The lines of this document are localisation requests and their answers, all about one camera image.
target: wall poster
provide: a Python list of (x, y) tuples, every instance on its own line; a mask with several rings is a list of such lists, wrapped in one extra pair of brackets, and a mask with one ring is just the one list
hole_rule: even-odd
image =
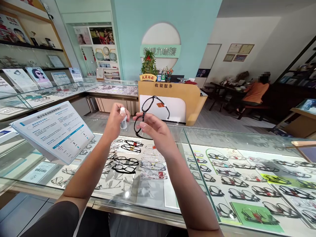
[(254, 47), (254, 44), (243, 44), (243, 46), (241, 47), (239, 53), (250, 54), (250, 52), (251, 52), (253, 47)]
[(231, 44), (227, 53), (229, 54), (239, 53), (242, 46), (243, 46), (242, 44)]
[(235, 57), (235, 54), (226, 54), (223, 61), (224, 62), (231, 62), (231, 61), (233, 61), (234, 57)]
[(31, 44), (18, 16), (7, 12), (0, 12), (0, 40)]
[(208, 77), (210, 69), (199, 68), (196, 77)]
[(78, 44), (92, 44), (89, 29), (87, 27), (74, 27), (73, 29), (75, 30)]
[(36, 7), (37, 9), (40, 9), (46, 12), (45, 8), (43, 7), (43, 5), (40, 3), (39, 0), (20, 0), (20, 2), (24, 2), (25, 4)]
[(243, 61), (245, 61), (246, 57), (247, 57), (247, 55), (237, 54), (234, 61), (243, 62)]
[(112, 27), (90, 27), (93, 44), (114, 44)]

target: wooden counter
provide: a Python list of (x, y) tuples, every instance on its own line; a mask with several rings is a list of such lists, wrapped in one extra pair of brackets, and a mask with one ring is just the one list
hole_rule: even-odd
[(138, 82), (138, 96), (156, 95), (171, 98), (180, 98), (186, 106), (186, 126), (193, 126), (203, 108), (207, 95), (200, 95), (196, 85), (166, 82)]
[(291, 111), (300, 116), (287, 125), (283, 130), (294, 137), (316, 139), (316, 115), (298, 108)]

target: wall shelf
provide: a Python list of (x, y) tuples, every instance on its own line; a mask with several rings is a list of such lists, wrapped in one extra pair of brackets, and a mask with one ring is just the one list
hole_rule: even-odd
[(62, 49), (56, 49), (56, 48), (52, 48), (52, 47), (48, 47), (48, 46), (42, 46), (42, 45), (41, 46), (35, 46), (35, 45), (28, 44), (28, 43), (13, 43), (13, 42), (5, 41), (5, 40), (0, 40), (0, 44), (14, 45), (14, 46), (25, 47), (25, 48), (35, 48), (35, 49), (44, 49), (44, 50), (50, 50), (50, 51), (63, 52)]
[(80, 44), (80, 47), (93, 47), (93, 46), (103, 46), (103, 47), (107, 47), (107, 46), (113, 46), (115, 44)]
[(100, 60), (97, 60), (99, 63), (117, 63), (116, 61), (100, 61)]
[(52, 67), (52, 68), (42, 68), (42, 70), (43, 71), (58, 71), (58, 70), (63, 71), (63, 70), (69, 70), (69, 68), (68, 67)]
[(104, 76), (119, 77), (119, 75), (103, 74)]
[(303, 74), (303, 73), (309, 73), (309, 70), (308, 71), (288, 70), (287, 72), (292, 72), (292, 73), (296, 73), (296, 74)]

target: brochure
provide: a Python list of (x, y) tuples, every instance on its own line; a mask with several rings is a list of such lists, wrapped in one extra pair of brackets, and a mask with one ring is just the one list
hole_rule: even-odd
[(26, 67), (26, 70), (34, 82), (39, 84), (41, 89), (53, 87), (52, 83), (40, 67)]
[(77, 67), (70, 67), (69, 71), (72, 75), (72, 78), (74, 80), (74, 82), (81, 82), (83, 81), (83, 78), (81, 76), (80, 70)]
[(23, 69), (3, 69), (3, 72), (21, 93), (39, 89)]
[(70, 84), (70, 80), (65, 72), (51, 72), (56, 85), (62, 86), (65, 84)]
[(10, 124), (49, 161), (69, 165), (94, 134), (66, 101)]
[(7, 140), (19, 135), (12, 127), (6, 127), (0, 130), (0, 144), (6, 142)]
[(10, 95), (9, 93), (16, 94), (16, 91), (0, 76), (0, 97), (8, 96)]
[(48, 55), (49, 60), (53, 64), (54, 67), (65, 67), (60, 58), (56, 55)]
[(41, 162), (34, 169), (32, 169), (31, 172), (24, 176), (21, 181), (39, 183), (52, 171), (56, 165), (57, 164)]

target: woman in poster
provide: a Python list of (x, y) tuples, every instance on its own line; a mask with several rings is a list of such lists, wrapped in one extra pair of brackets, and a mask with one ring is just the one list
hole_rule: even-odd
[(34, 75), (34, 77), (38, 80), (36, 80), (38, 83), (41, 83), (41, 82), (48, 82), (49, 79), (48, 78), (45, 78), (44, 76), (44, 73), (42, 73), (40, 70), (38, 69), (32, 69), (32, 73)]
[(83, 38), (83, 35), (82, 34), (79, 34), (79, 44), (87, 44), (85, 42), (85, 38)]
[(96, 36), (98, 37), (98, 39), (100, 40), (100, 44), (106, 44), (105, 40), (104, 40), (104, 37), (102, 37), (100, 35), (100, 32), (98, 30), (95, 30), (95, 34)]
[(4, 21), (0, 16), (0, 39), (10, 42), (16, 42), (16, 35), (10, 30), (10, 28), (4, 25)]
[(114, 44), (114, 39), (113, 39), (113, 32), (109, 32), (109, 44)]
[(17, 28), (14, 28), (13, 31), (14, 31), (15, 35), (17, 36), (17, 38), (19, 39), (19, 41), (21, 41), (22, 43), (27, 43), (26, 37), (22, 31), (20, 31)]
[(105, 42), (105, 44), (109, 44), (109, 34), (108, 34), (108, 32), (106, 31), (106, 28), (104, 28), (104, 42)]

